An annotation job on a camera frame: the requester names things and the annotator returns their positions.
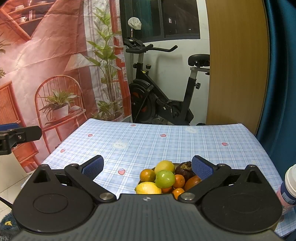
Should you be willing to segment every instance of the blue gripper pad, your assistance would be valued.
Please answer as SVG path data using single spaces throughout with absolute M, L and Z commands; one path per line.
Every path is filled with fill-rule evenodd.
M 86 175 L 91 180 L 94 180 L 97 175 L 103 171 L 103 168 L 104 159 L 100 155 L 94 156 L 92 159 L 79 166 L 79 170 L 82 172 L 82 174 Z
M 16 129 L 16 128 L 19 128 L 19 127 L 20 126 L 17 123 L 0 125 L 0 131 L 7 131 L 7 130 L 10 130 L 10 129 Z
M 217 166 L 200 156 L 194 156 L 191 161 L 192 171 L 204 180 L 217 170 Z

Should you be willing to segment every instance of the blue curtain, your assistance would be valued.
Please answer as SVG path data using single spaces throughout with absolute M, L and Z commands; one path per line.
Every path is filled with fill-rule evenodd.
M 282 179 L 296 163 L 296 4 L 265 0 L 270 38 L 266 100 L 257 139 Z

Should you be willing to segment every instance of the wooden chair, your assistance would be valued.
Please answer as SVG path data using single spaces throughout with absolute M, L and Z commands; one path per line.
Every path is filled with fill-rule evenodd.
M 57 92 L 67 91 L 69 93 L 74 93 L 74 95 L 78 95 L 79 97 L 74 98 L 74 102 L 71 103 L 70 107 L 79 106 L 80 109 L 72 113 L 69 113 L 68 116 L 61 118 L 60 120 L 53 119 L 52 112 L 49 112 L 46 115 L 44 111 L 41 109 L 47 105 L 47 102 L 45 101 L 46 100 L 45 97 L 53 95 L 52 90 L 56 90 Z M 62 142 L 63 139 L 58 129 L 59 126 L 62 126 L 70 121 L 73 121 L 74 125 L 76 125 L 78 128 L 80 126 L 78 123 L 78 118 L 80 116 L 82 116 L 82 118 L 84 118 L 85 121 L 87 120 L 87 117 L 85 115 L 86 110 L 82 102 L 81 88 L 78 82 L 74 78 L 67 75 L 56 75 L 45 80 L 36 91 L 35 106 L 36 106 L 39 125 L 42 130 L 42 136 L 49 153 L 51 153 L 51 151 L 49 148 L 49 143 L 46 138 L 47 131 L 55 129 L 60 141 Z

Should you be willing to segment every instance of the tile floor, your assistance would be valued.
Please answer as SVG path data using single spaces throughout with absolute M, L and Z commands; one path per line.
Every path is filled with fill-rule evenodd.
M 29 176 L 23 178 L 22 180 L 18 181 L 11 187 L 7 188 L 3 192 L 0 193 L 0 197 L 4 198 L 5 200 L 13 203 L 20 193 L 21 185 L 26 181 Z M 4 203 L 0 202 L 0 220 L 11 211 L 9 207 L 7 207 Z
M 28 176 L 13 153 L 0 156 L 0 193 Z

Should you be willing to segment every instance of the bike seat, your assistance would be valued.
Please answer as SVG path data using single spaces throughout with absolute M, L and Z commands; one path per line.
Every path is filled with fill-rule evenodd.
M 209 54 L 194 54 L 188 58 L 188 65 L 203 67 L 210 66 L 210 55 Z

